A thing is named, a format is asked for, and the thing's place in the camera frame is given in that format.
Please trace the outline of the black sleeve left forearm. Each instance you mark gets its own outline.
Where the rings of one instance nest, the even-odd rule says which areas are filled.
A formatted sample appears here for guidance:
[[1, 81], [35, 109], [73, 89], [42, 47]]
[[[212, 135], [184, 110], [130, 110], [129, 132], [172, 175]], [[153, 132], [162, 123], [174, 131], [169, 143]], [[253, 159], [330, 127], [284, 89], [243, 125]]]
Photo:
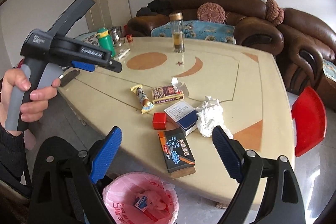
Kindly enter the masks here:
[[31, 197], [24, 133], [14, 136], [1, 126], [1, 181], [24, 198]]

